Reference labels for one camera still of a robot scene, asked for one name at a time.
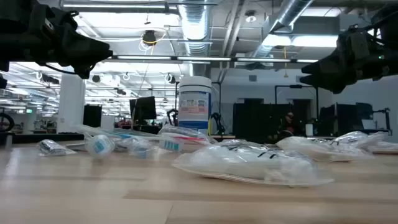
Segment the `rectangular ceiling light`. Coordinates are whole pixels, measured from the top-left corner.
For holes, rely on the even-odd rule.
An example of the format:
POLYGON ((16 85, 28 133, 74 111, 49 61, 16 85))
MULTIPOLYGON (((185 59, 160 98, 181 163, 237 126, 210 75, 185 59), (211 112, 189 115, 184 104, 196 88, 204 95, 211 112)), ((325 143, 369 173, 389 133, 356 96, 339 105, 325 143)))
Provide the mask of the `rectangular ceiling light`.
POLYGON ((268 35, 264 46, 336 47, 337 35, 268 35))

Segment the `black desk monitor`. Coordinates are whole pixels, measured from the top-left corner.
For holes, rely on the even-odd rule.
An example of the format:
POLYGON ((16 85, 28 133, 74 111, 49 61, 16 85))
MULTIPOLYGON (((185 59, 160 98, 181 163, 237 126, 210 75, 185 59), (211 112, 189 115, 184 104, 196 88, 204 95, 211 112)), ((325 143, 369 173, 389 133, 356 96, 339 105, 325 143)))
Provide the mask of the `black desk monitor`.
POLYGON ((319 115, 318 132, 322 136, 331 136, 334 133, 335 105, 322 107, 319 115))
POLYGON ((357 130, 359 126, 357 115, 356 105, 338 103, 336 105, 338 132, 346 134, 357 130))

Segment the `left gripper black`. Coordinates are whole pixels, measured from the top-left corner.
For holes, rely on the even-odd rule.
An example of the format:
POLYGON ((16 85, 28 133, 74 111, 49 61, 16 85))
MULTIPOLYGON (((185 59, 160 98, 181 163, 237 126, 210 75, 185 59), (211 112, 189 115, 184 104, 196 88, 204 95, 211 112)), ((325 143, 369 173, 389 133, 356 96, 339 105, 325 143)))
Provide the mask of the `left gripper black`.
POLYGON ((50 18, 54 34, 32 34, 38 42, 30 48, 30 59, 45 67, 56 62, 62 67, 71 66, 72 75, 87 79, 91 65, 113 55, 109 44, 92 39, 77 28, 72 18, 50 18))

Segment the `red toothbrush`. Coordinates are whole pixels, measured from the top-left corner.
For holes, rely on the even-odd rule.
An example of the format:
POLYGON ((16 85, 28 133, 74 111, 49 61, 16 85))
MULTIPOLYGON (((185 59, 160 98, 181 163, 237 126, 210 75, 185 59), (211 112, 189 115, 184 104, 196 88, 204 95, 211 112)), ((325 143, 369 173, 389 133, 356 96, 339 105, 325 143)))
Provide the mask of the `red toothbrush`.
POLYGON ((166 124, 159 132, 160 136, 168 136, 176 140, 181 140, 184 143, 209 145, 216 144, 216 141, 211 136, 201 133, 195 129, 183 128, 166 124))

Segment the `black monitor on stand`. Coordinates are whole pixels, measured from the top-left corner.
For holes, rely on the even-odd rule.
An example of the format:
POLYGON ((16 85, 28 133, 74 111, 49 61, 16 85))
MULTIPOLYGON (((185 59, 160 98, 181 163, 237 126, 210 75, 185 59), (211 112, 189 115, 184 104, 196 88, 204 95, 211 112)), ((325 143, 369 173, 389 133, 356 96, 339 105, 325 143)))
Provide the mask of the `black monitor on stand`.
POLYGON ((134 121, 157 118, 154 96, 129 100, 129 106, 134 121))

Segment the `small silver metal part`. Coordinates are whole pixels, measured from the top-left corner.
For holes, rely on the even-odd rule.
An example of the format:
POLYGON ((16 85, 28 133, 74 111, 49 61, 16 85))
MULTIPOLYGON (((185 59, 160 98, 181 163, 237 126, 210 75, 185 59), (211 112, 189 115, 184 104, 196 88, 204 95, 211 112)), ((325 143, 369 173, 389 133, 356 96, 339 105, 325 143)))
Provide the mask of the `small silver metal part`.
POLYGON ((75 151, 49 139, 44 139, 38 142, 37 149, 41 156, 69 156, 76 154, 75 151))

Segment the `black background rig frame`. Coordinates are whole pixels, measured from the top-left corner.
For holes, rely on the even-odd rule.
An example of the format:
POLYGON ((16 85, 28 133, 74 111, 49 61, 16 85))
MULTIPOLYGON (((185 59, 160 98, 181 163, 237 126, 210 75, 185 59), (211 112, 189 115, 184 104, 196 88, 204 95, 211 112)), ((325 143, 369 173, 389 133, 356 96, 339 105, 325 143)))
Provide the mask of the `black background rig frame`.
POLYGON ((278 97, 278 88, 290 88, 290 89, 302 89, 302 88, 314 88, 315 89, 315 117, 314 118, 309 118, 308 120, 304 121, 304 119, 295 119, 295 124, 300 125, 302 128, 304 128, 305 125, 307 124, 313 124, 313 121, 317 121, 319 117, 319 92, 318 88, 314 86, 305 86, 305 85, 276 85, 274 87, 274 105, 272 106, 271 109, 271 114, 273 118, 280 118, 284 119, 285 115, 294 107, 294 105, 288 103, 288 104, 281 104, 279 105, 277 103, 277 97, 278 97))

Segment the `white wipes canister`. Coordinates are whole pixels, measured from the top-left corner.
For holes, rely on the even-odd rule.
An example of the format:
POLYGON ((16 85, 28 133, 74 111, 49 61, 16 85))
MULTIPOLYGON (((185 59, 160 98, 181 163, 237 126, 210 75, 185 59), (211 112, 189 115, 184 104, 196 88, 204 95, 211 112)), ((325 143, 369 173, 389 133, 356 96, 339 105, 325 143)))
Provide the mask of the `white wipes canister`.
POLYGON ((179 84, 178 125, 208 134, 212 82, 207 77, 183 77, 179 84))

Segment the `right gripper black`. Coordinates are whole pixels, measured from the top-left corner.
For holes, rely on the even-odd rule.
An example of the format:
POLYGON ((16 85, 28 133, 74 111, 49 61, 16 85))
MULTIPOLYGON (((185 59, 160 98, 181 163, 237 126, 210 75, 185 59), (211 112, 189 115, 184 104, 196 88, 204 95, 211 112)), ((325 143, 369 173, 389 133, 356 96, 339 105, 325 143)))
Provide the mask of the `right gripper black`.
POLYGON ((301 83, 341 93, 346 86, 359 80, 378 81, 392 76, 392 52, 372 54, 340 68, 340 48, 337 47, 330 55, 304 66, 301 71, 310 74, 301 77, 301 83), (337 74, 337 77, 324 74, 337 74))

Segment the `person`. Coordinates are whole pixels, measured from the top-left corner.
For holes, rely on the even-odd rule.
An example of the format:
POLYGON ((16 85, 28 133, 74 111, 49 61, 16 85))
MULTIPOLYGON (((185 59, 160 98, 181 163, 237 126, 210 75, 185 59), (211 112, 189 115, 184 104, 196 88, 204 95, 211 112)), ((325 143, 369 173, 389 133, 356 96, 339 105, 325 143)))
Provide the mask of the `person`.
POLYGON ((288 112, 280 122, 278 137, 303 136, 303 130, 299 123, 295 122, 293 112, 288 112))

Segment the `black cabinet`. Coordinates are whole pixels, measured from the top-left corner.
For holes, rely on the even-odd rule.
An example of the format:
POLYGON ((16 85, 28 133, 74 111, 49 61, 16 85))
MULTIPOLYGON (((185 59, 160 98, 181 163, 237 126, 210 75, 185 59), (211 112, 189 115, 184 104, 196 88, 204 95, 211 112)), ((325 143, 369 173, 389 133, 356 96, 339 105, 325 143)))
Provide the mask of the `black cabinet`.
POLYGON ((83 124, 93 128, 101 126, 102 106, 85 105, 83 114, 83 124))

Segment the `black table frame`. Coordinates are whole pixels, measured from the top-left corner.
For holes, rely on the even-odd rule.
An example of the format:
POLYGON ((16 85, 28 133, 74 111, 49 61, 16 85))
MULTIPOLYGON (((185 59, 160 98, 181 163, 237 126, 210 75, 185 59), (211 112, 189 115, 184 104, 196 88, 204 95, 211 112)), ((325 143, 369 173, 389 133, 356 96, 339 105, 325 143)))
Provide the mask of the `black table frame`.
MULTIPOLYGON (((6 146, 11 146, 13 144, 32 144, 38 143, 39 141, 49 139, 55 142, 70 142, 70 141, 82 141, 84 140, 83 134, 77 133, 66 133, 66 134, 14 134, 11 132, 0 133, 0 149, 5 148, 6 146)), ((160 140, 202 140, 201 138, 194 137, 171 137, 171 136, 133 136, 140 139, 145 139, 146 141, 160 141, 160 140)), ((246 141, 256 142, 259 144, 275 144, 279 139, 270 139, 267 137, 248 137, 248 138, 238 138, 234 136, 210 136, 216 142, 221 142, 223 140, 230 139, 243 139, 246 141)), ((309 138, 317 138, 317 139, 327 139, 332 140, 335 137, 333 136, 310 136, 309 138)))

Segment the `black bar with light strips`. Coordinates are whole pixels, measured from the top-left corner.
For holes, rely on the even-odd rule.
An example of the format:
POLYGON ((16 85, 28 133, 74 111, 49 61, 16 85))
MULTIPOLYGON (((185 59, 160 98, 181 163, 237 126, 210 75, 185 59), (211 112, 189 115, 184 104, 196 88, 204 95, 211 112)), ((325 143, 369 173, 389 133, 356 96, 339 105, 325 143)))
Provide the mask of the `black bar with light strips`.
POLYGON ((114 55, 103 62, 121 63, 166 63, 166 62, 244 62, 244 63, 314 63, 314 59, 297 58, 246 58, 246 57, 195 57, 195 56, 153 56, 114 55))

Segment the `black partition panels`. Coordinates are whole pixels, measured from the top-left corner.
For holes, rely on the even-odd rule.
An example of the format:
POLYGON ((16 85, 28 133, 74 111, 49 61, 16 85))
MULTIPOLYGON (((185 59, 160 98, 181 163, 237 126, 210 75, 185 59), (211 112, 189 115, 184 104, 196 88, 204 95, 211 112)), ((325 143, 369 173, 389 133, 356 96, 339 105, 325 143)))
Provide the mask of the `black partition panels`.
MULTIPOLYGON (((310 100, 293 100, 294 119, 314 118, 310 100)), ((274 103, 263 103, 259 100, 246 100, 244 103, 235 103, 233 106, 233 134, 238 138, 267 137, 279 139, 278 129, 281 119, 273 118, 271 109, 274 103)))

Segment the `smooth silver air duct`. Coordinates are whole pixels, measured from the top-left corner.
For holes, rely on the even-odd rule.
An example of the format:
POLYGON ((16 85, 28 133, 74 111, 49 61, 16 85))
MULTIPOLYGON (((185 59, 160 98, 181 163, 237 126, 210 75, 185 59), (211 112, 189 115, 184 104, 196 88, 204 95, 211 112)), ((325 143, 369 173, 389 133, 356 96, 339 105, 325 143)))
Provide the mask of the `smooth silver air duct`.
POLYGON ((253 58, 265 58, 277 45, 277 34, 290 34, 294 23, 314 0, 283 0, 277 13, 267 16, 262 27, 262 40, 252 52, 253 58))

